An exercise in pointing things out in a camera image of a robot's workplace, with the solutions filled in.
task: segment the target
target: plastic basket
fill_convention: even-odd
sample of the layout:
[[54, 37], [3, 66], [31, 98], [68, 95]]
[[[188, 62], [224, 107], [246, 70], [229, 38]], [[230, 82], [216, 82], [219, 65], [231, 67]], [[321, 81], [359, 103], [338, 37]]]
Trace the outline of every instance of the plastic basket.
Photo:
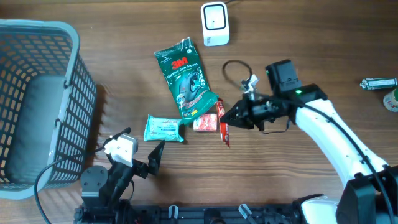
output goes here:
[[[0, 198], [34, 194], [37, 174], [85, 152], [96, 87], [63, 22], [0, 20]], [[38, 189], [76, 181], [85, 157], [57, 164]]]

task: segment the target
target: wood grain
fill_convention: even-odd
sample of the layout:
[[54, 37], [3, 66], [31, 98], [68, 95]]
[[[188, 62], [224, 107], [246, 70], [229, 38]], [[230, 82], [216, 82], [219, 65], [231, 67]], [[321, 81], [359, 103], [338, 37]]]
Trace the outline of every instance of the wood grain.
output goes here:
[[[147, 115], [178, 118], [178, 110], [153, 52], [190, 36], [211, 89], [230, 108], [241, 94], [223, 79], [222, 64], [240, 59], [271, 93], [264, 67], [290, 58], [304, 84], [316, 83], [363, 142], [398, 164], [398, 115], [382, 105], [386, 91], [364, 91], [363, 78], [396, 77], [398, 4], [387, 1], [238, 1], [229, 5], [231, 40], [204, 47], [203, 2], [49, 4], [1, 6], [2, 18], [64, 21], [80, 35], [80, 53], [98, 88], [89, 147], [130, 126], [139, 140], [137, 158], [157, 142], [144, 142]], [[247, 71], [228, 67], [239, 81]], [[283, 129], [285, 120], [267, 125]], [[239, 205], [288, 203], [314, 193], [339, 197], [340, 179], [316, 144], [297, 127], [284, 134], [230, 128], [231, 149], [219, 133], [194, 133], [185, 144], [168, 142], [158, 177], [134, 178], [133, 204]], [[94, 164], [109, 167], [103, 152]], [[40, 193], [53, 223], [70, 223], [81, 204], [80, 185]], [[34, 199], [0, 200], [2, 223], [43, 223]]]

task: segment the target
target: basket bottom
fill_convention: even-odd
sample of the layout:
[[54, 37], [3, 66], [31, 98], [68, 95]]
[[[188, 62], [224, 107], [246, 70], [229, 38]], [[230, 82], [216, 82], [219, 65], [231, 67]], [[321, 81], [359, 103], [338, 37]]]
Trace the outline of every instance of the basket bottom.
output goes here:
[[29, 82], [5, 167], [10, 182], [34, 184], [47, 165], [64, 79], [64, 75], [39, 75]]

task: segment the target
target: snack packet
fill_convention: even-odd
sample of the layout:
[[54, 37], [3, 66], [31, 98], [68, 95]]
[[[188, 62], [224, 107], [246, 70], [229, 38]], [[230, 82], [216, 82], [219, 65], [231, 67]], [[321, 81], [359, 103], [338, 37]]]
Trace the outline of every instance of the snack packet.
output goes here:
[[210, 91], [191, 38], [155, 52], [155, 57], [180, 111], [183, 124], [192, 123], [217, 102], [218, 96]]
[[217, 131], [217, 114], [204, 114], [193, 122], [194, 131]]
[[144, 131], [144, 141], [165, 140], [182, 142], [184, 138], [178, 133], [181, 123], [181, 119], [155, 118], [148, 115]]
[[[222, 116], [225, 114], [225, 109], [223, 106], [223, 100], [218, 99], [217, 101], [217, 115], [218, 121], [221, 119]], [[228, 131], [228, 124], [220, 122], [220, 134], [221, 140], [225, 142], [225, 144], [229, 147], [229, 131]]]

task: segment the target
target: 3m logo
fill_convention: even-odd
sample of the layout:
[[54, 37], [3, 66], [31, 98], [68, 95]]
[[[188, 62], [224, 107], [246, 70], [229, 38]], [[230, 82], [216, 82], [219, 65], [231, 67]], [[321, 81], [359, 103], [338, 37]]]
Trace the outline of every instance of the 3m logo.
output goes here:
[[185, 65], [185, 64], [187, 64], [187, 63], [188, 63], [187, 58], [186, 58], [186, 57], [183, 57], [183, 58], [181, 58], [181, 59], [178, 59], [178, 60], [172, 62], [172, 66], [173, 66], [172, 69], [178, 69], [178, 68], [180, 68], [182, 65]]

